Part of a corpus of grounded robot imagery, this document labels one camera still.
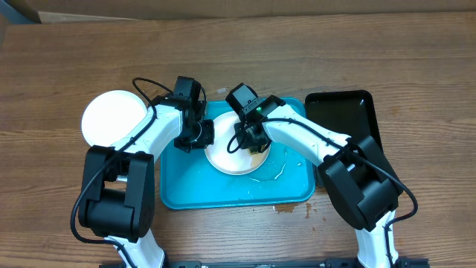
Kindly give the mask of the green yellow sponge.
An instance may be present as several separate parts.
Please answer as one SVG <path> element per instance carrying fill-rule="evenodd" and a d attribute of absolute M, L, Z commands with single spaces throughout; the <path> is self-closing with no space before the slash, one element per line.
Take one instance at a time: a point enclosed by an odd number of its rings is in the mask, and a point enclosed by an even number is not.
<path fill-rule="evenodd" d="M 268 151 L 268 148 L 267 147 L 252 147 L 252 148 L 249 148 L 248 149 L 249 153 L 251 155 L 254 155 L 254 154 L 258 154 L 258 153 L 265 153 Z"/>

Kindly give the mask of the white plate with red stain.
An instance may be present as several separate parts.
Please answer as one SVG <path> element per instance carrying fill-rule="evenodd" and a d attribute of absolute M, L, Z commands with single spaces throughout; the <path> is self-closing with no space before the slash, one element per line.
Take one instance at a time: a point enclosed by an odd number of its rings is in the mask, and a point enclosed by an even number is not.
<path fill-rule="evenodd" d="M 234 125 L 239 123 L 238 115 L 225 112 L 213 120 L 214 140 L 205 148 L 208 161 L 219 171 L 229 175 L 243 175 L 259 168 L 267 159 L 270 149 L 255 153 L 250 149 L 227 151 L 228 143 L 234 135 Z"/>

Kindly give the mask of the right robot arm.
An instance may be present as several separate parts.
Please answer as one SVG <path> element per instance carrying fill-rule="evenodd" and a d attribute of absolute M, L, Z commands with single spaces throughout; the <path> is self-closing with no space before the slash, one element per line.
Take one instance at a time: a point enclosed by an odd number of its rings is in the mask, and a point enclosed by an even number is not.
<path fill-rule="evenodd" d="M 359 142 L 325 129 L 274 95 L 263 99 L 226 97 L 239 116 L 235 139 L 242 148 L 284 144 L 318 169 L 331 203 L 356 231 L 358 261 L 363 267 L 394 267 L 399 255 L 390 230 L 402 187 L 375 140 Z"/>

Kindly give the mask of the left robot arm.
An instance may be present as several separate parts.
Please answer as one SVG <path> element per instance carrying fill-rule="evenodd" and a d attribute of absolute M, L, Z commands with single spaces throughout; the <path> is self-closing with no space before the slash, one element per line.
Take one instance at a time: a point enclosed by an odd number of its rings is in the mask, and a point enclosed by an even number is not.
<path fill-rule="evenodd" d="M 155 163 L 169 143 L 186 152 L 211 143 L 201 89 L 149 99 L 124 90 L 97 96 L 82 118 L 90 144 L 70 228 L 79 241 L 112 245 L 125 267 L 162 267 L 153 236 Z"/>

